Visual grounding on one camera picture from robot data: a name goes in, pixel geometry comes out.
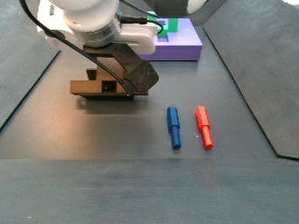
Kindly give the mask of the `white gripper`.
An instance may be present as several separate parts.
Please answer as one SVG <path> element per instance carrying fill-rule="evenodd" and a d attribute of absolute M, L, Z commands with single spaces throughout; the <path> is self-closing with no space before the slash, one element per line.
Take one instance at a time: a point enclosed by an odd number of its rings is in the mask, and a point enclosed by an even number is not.
<path fill-rule="evenodd" d="M 85 46 L 101 47 L 110 43 L 128 44 L 137 54 L 154 52 L 154 35 L 157 33 L 153 24 L 122 24 L 114 30 L 101 29 L 82 34 Z"/>

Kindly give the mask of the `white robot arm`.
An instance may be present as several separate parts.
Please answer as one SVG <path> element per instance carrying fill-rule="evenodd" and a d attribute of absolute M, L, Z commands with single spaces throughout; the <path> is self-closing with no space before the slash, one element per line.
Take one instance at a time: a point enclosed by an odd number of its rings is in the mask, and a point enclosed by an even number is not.
<path fill-rule="evenodd" d="M 145 17 L 122 16 L 118 0 L 39 0 L 37 19 L 75 46 L 118 43 L 137 54 L 154 52 L 154 24 Z"/>

